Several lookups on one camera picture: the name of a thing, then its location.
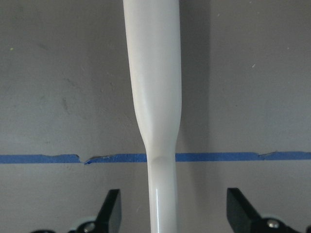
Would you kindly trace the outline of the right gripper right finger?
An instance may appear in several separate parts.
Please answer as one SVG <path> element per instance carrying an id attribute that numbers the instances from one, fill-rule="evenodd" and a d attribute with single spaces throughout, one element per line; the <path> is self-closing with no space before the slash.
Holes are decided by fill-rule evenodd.
<path id="1" fill-rule="evenodd" d="M 238 188 L 226 191 L 226 217 L 235 233 L 296 233 L 278 218 L 262 217 Z"/>

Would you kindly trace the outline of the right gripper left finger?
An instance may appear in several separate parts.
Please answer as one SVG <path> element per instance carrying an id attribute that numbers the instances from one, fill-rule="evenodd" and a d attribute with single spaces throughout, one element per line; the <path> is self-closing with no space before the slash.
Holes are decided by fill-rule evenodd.
<path id="1" fill-rule="evenodd" d="M 69 233 L 118 233 L 121 226 L 121 190 L 111 189 L 97 214 L 91 220 L 85 220 Z"/>

